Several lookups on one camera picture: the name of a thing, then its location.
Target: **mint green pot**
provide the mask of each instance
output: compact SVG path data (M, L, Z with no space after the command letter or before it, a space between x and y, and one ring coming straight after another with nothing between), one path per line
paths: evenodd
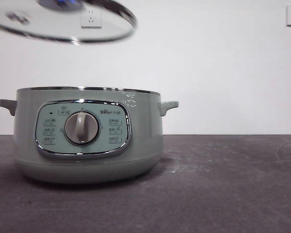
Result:
M149 171L163 151L162 116L178 107L176 101L161 102L156 92L100 87L23 88L16 99L0 100L15 116L16 164L24 175L50 183L102 183ZM99 125L89 144L75 144L65 133L66 119L78 109L95 116ZM52 114L56 127L43 125L50 119L46 114ZM110 126L116 117L125 119L123 124ZM122 134L109 135L114 129ZM47 130L55 136L45 136Z

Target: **side handle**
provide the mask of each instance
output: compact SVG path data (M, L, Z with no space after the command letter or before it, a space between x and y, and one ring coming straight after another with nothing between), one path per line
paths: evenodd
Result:
M160 105L160 113L161 113L161 116L165 116L166 115L166 112L169 110L169 109L172 109L172 108L178 108L179 107L179 102L178 101L171 101L171 102L162 102L161 105Z
M8 109L10 111L10 114L12 116L15 116L17 101L16 100L0 100L0 107Z

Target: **table surface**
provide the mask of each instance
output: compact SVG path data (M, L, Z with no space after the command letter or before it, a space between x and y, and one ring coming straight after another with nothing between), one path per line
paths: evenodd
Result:
M165 135L131 179L23 177L0 135L0 233L291 233L291 135Z

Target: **control dial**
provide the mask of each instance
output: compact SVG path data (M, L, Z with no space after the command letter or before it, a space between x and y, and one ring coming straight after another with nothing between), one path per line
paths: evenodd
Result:
M87 112L72 114L65 123L65 134L75 144L91 142L99 131L96 118Z

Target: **brand logo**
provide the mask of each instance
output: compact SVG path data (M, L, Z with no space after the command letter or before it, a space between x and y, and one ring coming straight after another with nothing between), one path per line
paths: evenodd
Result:
M101 110L100 113L101 114L116 114L116 115L121 114L120 111L108 111L107 109Z
M112 112L108 111L107 109L101 110L101 114L111 114Z

